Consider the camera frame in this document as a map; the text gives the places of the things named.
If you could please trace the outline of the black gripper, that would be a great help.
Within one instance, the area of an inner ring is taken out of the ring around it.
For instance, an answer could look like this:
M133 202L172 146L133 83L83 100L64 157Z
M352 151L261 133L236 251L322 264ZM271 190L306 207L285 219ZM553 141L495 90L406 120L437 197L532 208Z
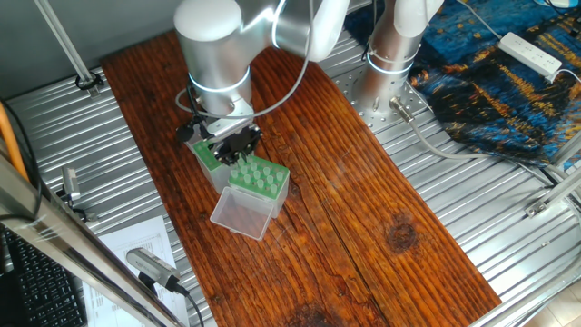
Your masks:
M224 143L213 146L213 156L221 164L233 165L242 159L249 162L249 156L254 155L255 150L262 138L262 131L257 125L243 127L238 133L232 134L225 139Z

